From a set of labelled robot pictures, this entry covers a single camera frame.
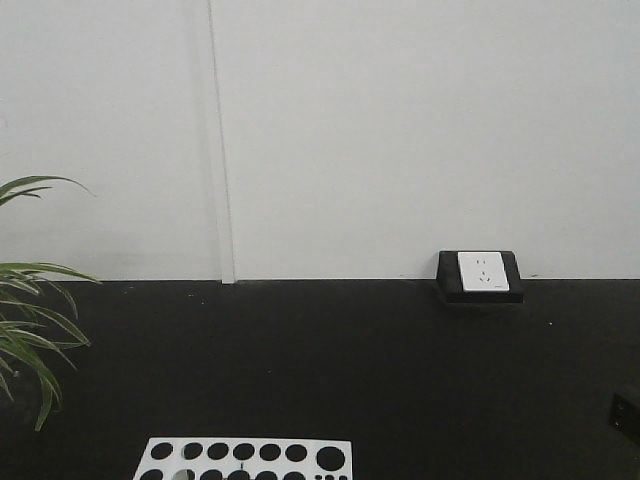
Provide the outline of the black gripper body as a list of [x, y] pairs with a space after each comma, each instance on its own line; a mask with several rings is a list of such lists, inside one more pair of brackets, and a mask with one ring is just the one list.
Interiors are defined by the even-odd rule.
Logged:
[[624, 385], [612, 396], [609, 424], [632, 441], [640, 438], [639, 388]]

